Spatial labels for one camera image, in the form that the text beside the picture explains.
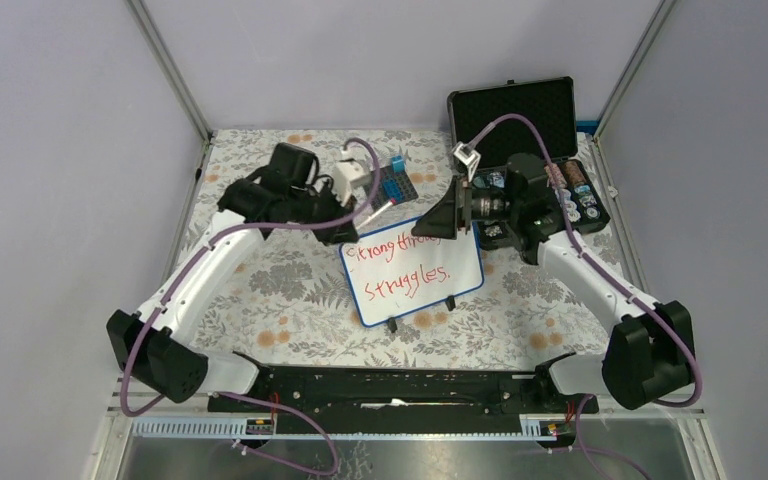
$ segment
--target blue whiteboard border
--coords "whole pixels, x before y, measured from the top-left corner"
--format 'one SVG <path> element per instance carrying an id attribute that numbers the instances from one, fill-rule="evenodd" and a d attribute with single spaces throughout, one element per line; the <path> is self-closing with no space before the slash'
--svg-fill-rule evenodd
<path id="1" fill-rule="evenodd" d="M 383 232 L 384 230 L 389 230 L 391 228 L 398 227 L 399 225 L 404 225 L 404 224 L 406 224 L 408 222 L 415 222 L 421 216 L 422 215 L 420 215 L 419 217 L 414 217 L 414 218 L 409 218 L 407 220 L 403 220 L 403 221 L 401 221 L 399 223 L 394 223 L 392 225 L 387 225 L 386 227 L 381 227 L 378 230 L 373 230 L 373 231 L 371 231 L 369 233 L 364 233 L 363 235 L 361 235 L 358 238 L 360 239 L 360 238 L 363 238 L 363 237 L 368 237 L 370 235 L 375 235 L 378 232 Z M 478 286 L 475 287 L 475 288 L 470 288 L 469 290 L 464 290 L 463 292 L 459 292 L 459 293 L 452 293 L 451 296 L 453 296 L 453 297 L 459 297 L 459 296 L 461 296 L 461 295 L 463 295 L 465 293 L 469 293 L 469 292 L 478 290 L 479 288 L 484 286 L 484 263 L 481 261 L 481 247 L 479 246 L 479 243 L 478 243 L 478 229 L 475 228 L 475 223 L 472 224 L 472 236 L 475 238 L 475 254 L 478 255 L 478 268 L 481 269 L 481 283 L 479 283 Z M 358 303 L 357 303 L 357 295 L 355 295 L 355 288 L 354 288 L 354 285 L 352 285 L 352 277 L 351 277 L 351 275 L 349 275 L 349 267 L 346 265 L 346 259 L 343 256 L 343 246 L 340 245 L 340 247 L 337 248 L 337 251 L 340 252 L 340 261 L 343 262 L 343 271 L 346 274 L 346 281 L 349 283 L 349 291 L 352 293 L 352 300 L 355 302 L 355 310 L 357 310 L 357 312 L 358 312 L 358 320 L 360 321 L 360 324 L 363 325 L 366 328 L 372 328 L 372 327 L 377 327 L 378 325 L 381 325 L 382 323 L 387 323 L 387 320 L 382 320 L 382 321 L 380 321 L 378 323 L 373 323 L 372 325 L 366 325 L 366 324 L 363 323 L 363 317 L 361 316 L 361 313 L 360 313 L 360 305 L 358 305 Z M 397 317 L 397 318 L 401 318 L 401 317 L 404 317 L 406 315 L 410 315 L 413 312 L 418 312 L 420 310 L 424 310 L 424 309 L 426 309 L 426 308 L 428 308 L 428 307 L 430 307 L 432 305 L 437 305 L 438 303 L 443 303 L 443 302 L 446 301 L 446 298 L 437 300 L 436 302 L 431 302 L 428 305 L 424 305 L 424 306 L 419 307 L 419 308 L 414 308 L 413 310 L 411 310 L 409 312 L 401 313 L 401 314 L 399 314 L 399 317 Z"/>

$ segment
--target small electronic component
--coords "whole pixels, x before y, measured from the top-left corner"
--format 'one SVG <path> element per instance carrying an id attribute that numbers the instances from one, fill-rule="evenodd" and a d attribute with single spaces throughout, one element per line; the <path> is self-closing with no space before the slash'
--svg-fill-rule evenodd
<path id="1" fill-rule="evenodd" d="M 271 435 L 273 423 L 268 418 L 250 419 L 246 422 L 247 435 Z"/>
<path id="2" fill-rule="evenodd" d="M 401 155 L 396 155 L 395 157 L 390 158 L 390 165 L 396 173 L 405 171 L 405 159 Z"/>

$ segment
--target battery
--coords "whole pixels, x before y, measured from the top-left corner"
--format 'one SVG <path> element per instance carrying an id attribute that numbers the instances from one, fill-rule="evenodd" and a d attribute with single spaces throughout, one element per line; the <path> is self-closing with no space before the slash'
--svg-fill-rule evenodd
<path id="1" fill-rule="evenodd" d="M 581 173 L 581 169 L 578 168 L 578 164 L 576 162 L 573 162 L 573 161 L 564 162 L 564 172 L 566 172 L 567 178 L 569 178 L 569 181 L 572 184 L 573 189 L 575 189 L 575 187 L 578 187 L 587 183 L 587 177 L 585 177 L 584 174 Z"/>

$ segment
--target whiteboard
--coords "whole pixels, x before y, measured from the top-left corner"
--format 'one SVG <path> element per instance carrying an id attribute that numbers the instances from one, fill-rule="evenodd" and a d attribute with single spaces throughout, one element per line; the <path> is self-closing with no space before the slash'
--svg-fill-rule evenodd
<path id="1" fill-rule="evenodd" d="M 416 218 L 343 244 L 340 258 L 364 326 L 384 323 L 484 285 L 478 232 L 457 240 L 414 237 Z"/>

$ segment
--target red handwritten text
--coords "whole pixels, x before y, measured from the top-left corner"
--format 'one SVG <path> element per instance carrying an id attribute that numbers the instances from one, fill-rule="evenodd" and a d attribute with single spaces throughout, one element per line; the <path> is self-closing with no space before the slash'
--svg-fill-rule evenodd
<path id="1" fill-rule="evenodd" d="M 417 245 L 423 243 L 433 242 L 435 245 L 440 245 L 443 240 L 439 238 L 431 237 L 414 237 L 408 233 L 400 233 L 395 242 L 382 243 L 381 245 L 375 245 L 372 247 L 347 247 L 345 253 L 347 256 L 357 259 L 359 262 L 364 260 L 372 260 L 376 257 L 384 257 L 384 261 L 390 263 L 393 261 L 393 256 L 396 254 L 396 250 L 410 250 Z"/>
<path id="2" fill-rule="evenodd" d="M 401 293 L 402 295 L 413 298 L 421 285 L 427 283 L 443 283 L 451 278 L 443 267 L 426 268 L 419 266 L 412 273 L 406 273 L 392 280 L 382 280 L 377 283 L 367 283 L 363 291 L 369 295 L 369 300 L 376 298 L 387 298 L 390 295 Z"/>

